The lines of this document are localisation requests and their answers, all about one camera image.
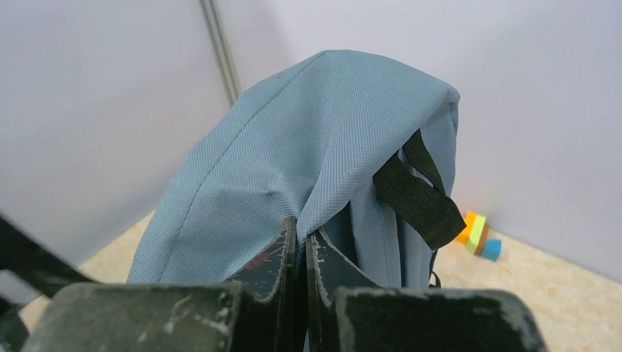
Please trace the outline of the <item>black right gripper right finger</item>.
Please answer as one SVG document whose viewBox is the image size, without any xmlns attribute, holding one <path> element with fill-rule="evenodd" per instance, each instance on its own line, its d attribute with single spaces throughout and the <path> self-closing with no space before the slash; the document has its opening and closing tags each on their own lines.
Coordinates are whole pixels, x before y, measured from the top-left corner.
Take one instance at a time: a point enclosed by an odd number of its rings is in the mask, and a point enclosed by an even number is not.
<svg viewBox="0 0 622 352">
<path fill-rule="evenodd" d="M 319 229 L 306 240 L 311 351 L 546 351 L 503 290 L 383 288 Z"/>
</svg>

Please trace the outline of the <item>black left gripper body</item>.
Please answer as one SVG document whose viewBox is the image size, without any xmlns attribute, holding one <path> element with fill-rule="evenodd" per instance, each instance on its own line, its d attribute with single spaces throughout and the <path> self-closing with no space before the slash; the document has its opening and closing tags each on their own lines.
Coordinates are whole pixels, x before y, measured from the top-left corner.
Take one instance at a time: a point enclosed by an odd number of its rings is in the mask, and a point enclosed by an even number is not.
<svg viewBox="0 0 622 352">
<path fill-rule="evenodd" d="M 78 282 L 93 282 L 65 261 L 1 218 L 1 270 L 16 275 L 48 298 Z M 21 305 L 1 297 L 1 350 L 20 351 L 29 331 L 19 315 Z"/>
</svg>

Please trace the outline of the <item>blue student backpack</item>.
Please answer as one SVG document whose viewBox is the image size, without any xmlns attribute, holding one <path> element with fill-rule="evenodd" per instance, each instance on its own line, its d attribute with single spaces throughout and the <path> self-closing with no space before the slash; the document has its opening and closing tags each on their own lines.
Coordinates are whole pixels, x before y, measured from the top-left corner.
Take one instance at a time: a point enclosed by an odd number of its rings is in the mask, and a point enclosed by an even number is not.
<svg viewBox="0 0 622 352">
<path fill-rule="evenodd" d="M 451 199 L 458 91 L 394 59 L 330 50 L 246 91 L 189 153 L 129 275 L 157 351 L 344 351 L 426 287 L 465 227 Z"/>
</svg>

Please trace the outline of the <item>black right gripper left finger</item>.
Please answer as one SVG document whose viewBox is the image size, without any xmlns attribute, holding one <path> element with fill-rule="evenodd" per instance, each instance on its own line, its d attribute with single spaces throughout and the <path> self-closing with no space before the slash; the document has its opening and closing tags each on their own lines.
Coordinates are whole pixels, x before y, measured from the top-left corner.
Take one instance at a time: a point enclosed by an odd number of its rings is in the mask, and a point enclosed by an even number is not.
<svg viewBox="0 0 622 352">
<path fill-rule="evenodd" d="M 292 351 L 296 220 L 215 284 L 74 284 L 62 289 L 25 351 Z"/>
</svg>

